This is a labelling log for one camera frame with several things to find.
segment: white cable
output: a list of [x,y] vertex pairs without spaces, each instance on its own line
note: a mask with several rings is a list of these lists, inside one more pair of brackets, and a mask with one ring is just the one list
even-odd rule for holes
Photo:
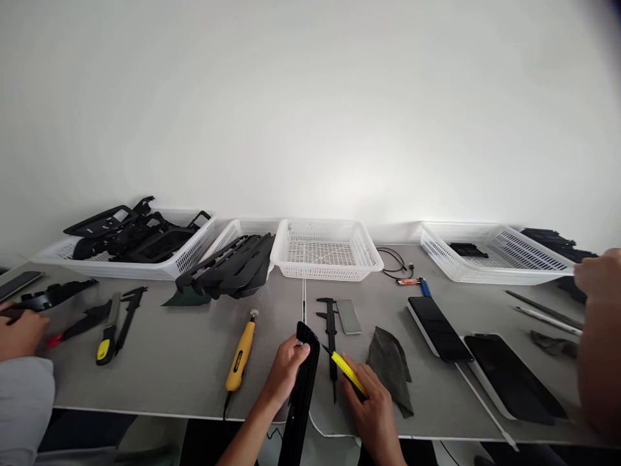
[[459,367],[459,363],[456,362],[455,363],[455,367],[457,367],[457,369],[459,370],[459,372],[461,372],[462,377],[464,377],[464,379],[466,380],[466,383],[468,384],[468,386],[470,387],[470,389],[472,390],[472,392],[476,395],[476,397],[479,399],[479,401],[481,402],[481,404],[483,405],[483,408],[485,408],[485,410],[487,411],[487,414],[489,414],[489,416],[492,418],[492,421],[494,421],[494,424],[496,424],[496,427],[498,428],[498,430],[500,430],[500,433],[502,434],[502,436],[505,438],[505,440],[507,441],[507,443],[509,445],[511,445],[511,447],[519,452],[518,449],[518,444],[516,443],[515,440],[513,440],[511,438],[511,436],[508,434],[508,432],[503,429],[503,427],[500,425],[500,422],[498,422],[498,419],[496,419],[494,417],[494,415],[492,414],[492,412],[490,411],[490,409],[487,407],[487,405],[485,404],[485,402],[483,401],[483,398],[481,398],[481,396],[479,395],[479,392],[477,392],[477,389],[474,388],[474,385],[470,382],[469,378],[466,377],[466,374],[464,374],[464,372],[462,371],[461,367]]

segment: dark green cloth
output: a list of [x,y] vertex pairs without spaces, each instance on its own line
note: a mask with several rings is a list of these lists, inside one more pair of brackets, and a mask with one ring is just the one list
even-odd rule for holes
[[406,385],[406,382],[411,382],[412,378],[409,375],[406,354],[399,340],[392,333],[376,327],[369,347],[367,364],[390,392],[403,417],[407,419],[414,416]]

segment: yellow utility knife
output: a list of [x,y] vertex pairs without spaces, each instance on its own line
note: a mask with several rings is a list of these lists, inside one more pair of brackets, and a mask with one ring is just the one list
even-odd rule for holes
[[356,392],[358,399],[360,401],[368,400],[369,394],[367,393],[367,390],[364,388],[354,371],[352,371],[351,367],[349,367],[349,364],[345,362],[345,359],[343,359],[336,351],[330,352],[330,349],[326,345],[322,344],[321,346],[323,346],[323,348],[328,352],[330,358],[336,363],[339,369],[343,371],[347,377],[347,380],[349,380],[349,382],[353,385],[354,392]]
[[239,344],[237,345],[237,351],[235,352],[235,358],[233,364],[231,364],[231,370],[228,372],[228,378],[226,379],[226,402],[224,402],[224,414],[222,420],[226,419],[226,409],[228,403],[231,401],[231,396],[241,386],[241,376],[244,374],[246,363],[248,362],[248,356],[250,355],[250,348],[252,347],[252,338],[254,336],[254,319],[259,315],[257,309],[250,311],[250,321],[246,324],[246,329],[241,335]]
[[96,362],[98,366],[105,366],[114,357],[114,347],[116,346],[114,336],[116,334],[116,319],[118,318],[120,304],[121,294],[117,292],[112,295],[112,305],[110,306],[108,321],[106,322],[105,329],[103,329],[102,342],[99,343],[99,348],[97,349]]

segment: gray cloth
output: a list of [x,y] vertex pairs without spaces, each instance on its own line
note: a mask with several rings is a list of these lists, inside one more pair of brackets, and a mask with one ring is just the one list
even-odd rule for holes
[[31,466],[52,415],[52,361],[0,362],[0,466]]
[[573,341],[565,340],[564,338],[548,337],[534,330],[530,331],[530,339],[535,345],[552,356],[564,354],[572,359],[578,358],[578,345]]
[[409,375],[406,354],[399,340],[392,333],[376,327],[369,347],[367,364],[390,392],[403,417],[407,419],[414,416],[406,385],[412,378]]

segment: white plastic basket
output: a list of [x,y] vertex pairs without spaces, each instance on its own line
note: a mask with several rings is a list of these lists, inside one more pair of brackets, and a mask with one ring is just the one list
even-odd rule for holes
[[[573,275],[574,263],[496,223],[421,222],[420,244],[455,282],[539,285]],[[461,257],[449,243],[473,243],[489,258]]]
[[363,224],[349,220],[283,219],[272,262],[284,276],[359,282],[384,268]]
[[[264,235],[266,233],[276,234],[280,219],[234,219],[229,222],[226,228],[220,233],[220,236],[216,238],[211,247],[203,254],[201,261],[211,256],[214,252],[218,252],[224,246],[229,244],[235,238],[239,238],[244,235],[259,234]],[[267,271],[269,278],[270,272],[274,268],[274,262],[270,260],[270,267]]]
[[[155,208],[166,220],[180,226],[186,226],[196,215],[196,210],[166,210]],[[174,280],[183,272],[189,270],[201,257],[212,242],[216,218],[214,212],[206,210],[211,218],[194,233],[194,235],[170,259],[153,264],[108,262],[110,255],[107,252],[98,254],[87,260],[72,260],[74,247],[81,239],[77,236],[67,238],[42,250],[31,260],[37,263],[62,265],[68,269],[87,276],[102,276],[113,278],[136,278],[141,280]]]

